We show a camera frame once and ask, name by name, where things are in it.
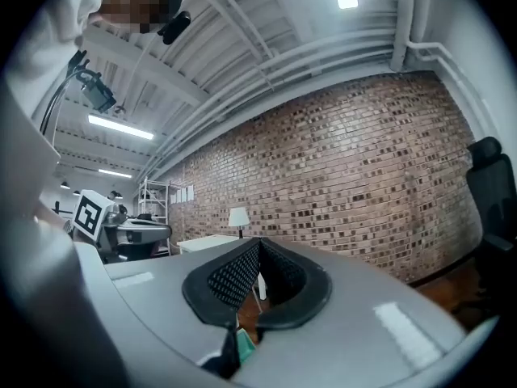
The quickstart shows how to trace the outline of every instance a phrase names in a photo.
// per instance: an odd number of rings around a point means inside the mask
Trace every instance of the brick wall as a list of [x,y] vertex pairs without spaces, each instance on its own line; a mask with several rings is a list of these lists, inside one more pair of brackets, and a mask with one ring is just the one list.
[[473,135],[433,73],[378,75],[294,99],[173,168],[195,200],[171,205],[172,242],[280,236],[376,264],[401,280],[472,250],[478,215],[464,180]]

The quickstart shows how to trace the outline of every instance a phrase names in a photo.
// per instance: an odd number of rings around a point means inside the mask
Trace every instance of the white wall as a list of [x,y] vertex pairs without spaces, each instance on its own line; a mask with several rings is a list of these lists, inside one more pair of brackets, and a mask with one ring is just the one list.
[[[69,184],[70,190],[60,187],[64,180]],[[135,184],[119,181],[110,175],[92,176],[76,171],[59,174],[58,177],[54,176],[50,179],[42,191],[40,199],[50,209],[53,209],[56,201],[59,201],[59,210],[73,212],[79,197],[72,193],[75,190],[81,191],[83,189],[95,190],[103,196],[107,196],[111,190],[115,190],[122,194],[124,198],[123,200],[116,200],[116,202],[125,205],[128,214],[134,214],[132,194],[136,189]]]
[[481,8],[473,0],[431,0],[422,41],[442,43],[481,97],[483,113],[488,116],[470,111],[454,82],[435,65],[474,136],[495,136],[517,165],[517,74],[504,43]]

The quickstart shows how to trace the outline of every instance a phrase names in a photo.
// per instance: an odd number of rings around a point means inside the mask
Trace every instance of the green object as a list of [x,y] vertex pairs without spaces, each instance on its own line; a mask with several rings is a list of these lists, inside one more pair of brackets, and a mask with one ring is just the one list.
[[244,329],[239,329],[237,331],[237,349],[239,350],[239,360],[241,361],[241,365],[244,364],[255,350],[255,345],[248,335],[248,332]]

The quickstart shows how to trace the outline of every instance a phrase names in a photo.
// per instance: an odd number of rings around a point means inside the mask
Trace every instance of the metal shelving unit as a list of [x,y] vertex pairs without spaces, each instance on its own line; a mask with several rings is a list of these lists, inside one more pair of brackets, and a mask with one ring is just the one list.
[[[169,184],[149,181],[145,177],[144,182],[138,188],[138,212],[149,213],[153,220],[169,224]],[[170,242],[167,239],[166,246],[160,246],[158,255],[167,253],[170,255]]]

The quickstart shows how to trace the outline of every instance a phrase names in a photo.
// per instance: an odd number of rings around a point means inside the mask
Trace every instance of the white sleeve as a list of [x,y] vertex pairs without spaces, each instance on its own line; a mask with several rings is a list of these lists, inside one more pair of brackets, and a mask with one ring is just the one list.
[[48,0],[22,34],[4,69],[7,85],[23,112],[39,127],[42,100],[78,51],[88,16],[102,0]]

